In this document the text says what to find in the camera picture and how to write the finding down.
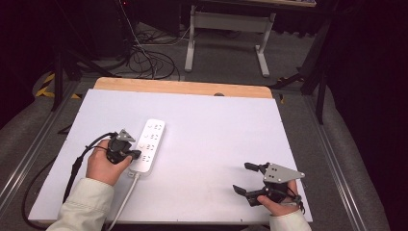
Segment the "sleeve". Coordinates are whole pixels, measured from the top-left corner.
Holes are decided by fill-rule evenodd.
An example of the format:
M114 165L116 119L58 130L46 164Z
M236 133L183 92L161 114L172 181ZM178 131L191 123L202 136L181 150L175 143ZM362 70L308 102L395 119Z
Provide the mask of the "sleeve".
M114 198L114 187L81 179L47 230L101 230Z
M269 218L270 231L311 231L309 223L300 210L288 215Z

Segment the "white table leg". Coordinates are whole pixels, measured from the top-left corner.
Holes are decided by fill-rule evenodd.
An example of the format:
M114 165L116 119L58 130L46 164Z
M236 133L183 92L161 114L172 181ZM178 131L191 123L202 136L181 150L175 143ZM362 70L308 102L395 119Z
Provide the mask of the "white table leg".
M187 72L192 71L192 60L194 58L194 20L195 20L195 6L191 6L189 47L187 48L186 65L184 66L184 69Z
M267 61L265 60L264 50L265 50L265 47L267 46L270 30L272 29L272 25L273 25L275 16L276 16L275 13L270 14L269 21L267 22L267 25L265 27L262 43L261 45L255 46L255 51L258 57L259 66L261 67L262 76L264 77L269 77L269 70L268 70Z

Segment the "desk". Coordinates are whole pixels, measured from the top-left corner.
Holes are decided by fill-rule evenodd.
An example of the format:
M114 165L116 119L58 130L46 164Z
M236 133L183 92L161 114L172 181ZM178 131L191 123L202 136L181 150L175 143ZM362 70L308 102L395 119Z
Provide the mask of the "desk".
M192 94L196 90L206 95ZM211 96L217 92L229 97ZM122 128L138 139L149 118L164 120L166 131L152 173L140 178L119 223L268 224L268 211L249 207L232 188L263 187L262 175L246 170L245 162L296 169L268 88L113 78L99 79L87 93L29 219L57 218L71 164L85 145ZM76 181L85 171L81 167ZM126 172L120 176L108 220L131 181Z
M267 3L272 5L294 6L303 8L311 8L316 5L315 2L292 1L292 0L247 0L246 2ZM276 16L276 13L271 13L269 17L256 17L256 16L231 15L223 13L201 13L197 12L195 9L196 6L192 5L190 17L190 38L185 64L185 70L187 72L190 72L192 70L192 60L194 57L194 30L195 28L208 28L219 30L264 33L261 45L256 45L255 51L258 57L260 68L262 70L262 75L264 77L269 76L269 70L267 62L265 60L264 50L268 42L270 30L272 29L273 20Z

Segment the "power strip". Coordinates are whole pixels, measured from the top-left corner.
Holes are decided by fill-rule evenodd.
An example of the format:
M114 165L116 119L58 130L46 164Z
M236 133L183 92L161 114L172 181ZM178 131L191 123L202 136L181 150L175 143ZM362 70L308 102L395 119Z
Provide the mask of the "power strip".
M136 146L141 154L136 161L129 165L128 175L130 177L135 177L137 172L140 175L150 174L165 127L165 122L159 119L150 118L147 120Z

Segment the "white tabletop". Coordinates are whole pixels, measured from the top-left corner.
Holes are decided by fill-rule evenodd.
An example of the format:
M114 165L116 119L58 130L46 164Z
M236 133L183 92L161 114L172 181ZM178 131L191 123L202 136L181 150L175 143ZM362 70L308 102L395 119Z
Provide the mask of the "white tabletop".
M232 185L264 186L262 174L246 170L245 162L297 169L274 99L115 90L89 90L29 219L57 219L71 166L86 145L123 128L137 140L149 118L165 121L166 131L151 174L140 178L119 223L268 224L267 209L250 207ZM85 176L88 155L74 185ZM125 171L108 220L131 183Z

